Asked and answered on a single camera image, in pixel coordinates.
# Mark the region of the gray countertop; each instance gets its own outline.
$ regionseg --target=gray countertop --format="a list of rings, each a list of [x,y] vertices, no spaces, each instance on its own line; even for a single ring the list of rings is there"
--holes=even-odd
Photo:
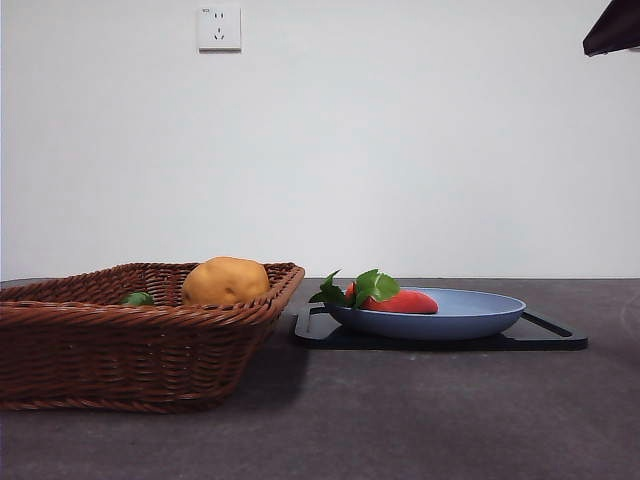
[[[640,479],[639,279],[401,281],[520,298],[573,352],[309,350],[319,282],[213,410],[1,412],[0,479]]]

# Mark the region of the wicker basket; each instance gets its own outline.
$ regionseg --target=wicker basket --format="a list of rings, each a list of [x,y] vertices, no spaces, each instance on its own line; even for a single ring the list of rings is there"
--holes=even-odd
[[[0,409],[171,413],[221,403],[304,277],[265,264],[247,304],[180,306],[197,263],[134,263],[0,292]],[[123,306],[147,291],[156,306]]]

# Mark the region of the electrical outlet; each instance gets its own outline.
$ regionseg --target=electrical outlet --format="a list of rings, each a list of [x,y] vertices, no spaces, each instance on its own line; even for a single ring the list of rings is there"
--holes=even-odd
[[[238,5],[212,5],[198,10],[198,49],[201,52],[242,49]]]

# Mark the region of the black tray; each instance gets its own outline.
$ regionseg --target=black tray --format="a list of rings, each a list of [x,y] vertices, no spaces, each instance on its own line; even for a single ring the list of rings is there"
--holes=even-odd
[[[351,330],[336,322],[324,306],[300,310],[294,338],[309,348],[334,350],[582,350],[585,335],[527,309],[504,332],[459,341],[400,340]]]

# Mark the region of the blue plate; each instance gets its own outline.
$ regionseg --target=blue plate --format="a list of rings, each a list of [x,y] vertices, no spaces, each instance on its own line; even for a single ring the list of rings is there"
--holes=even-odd
[[[375,312],[325,304],[329,314],[346,327],[392,338],[468,340],[500,333],[513,325],[524,302],[494,293],[448,288],[402,287],[426,293],[438,303],[438,313]]]

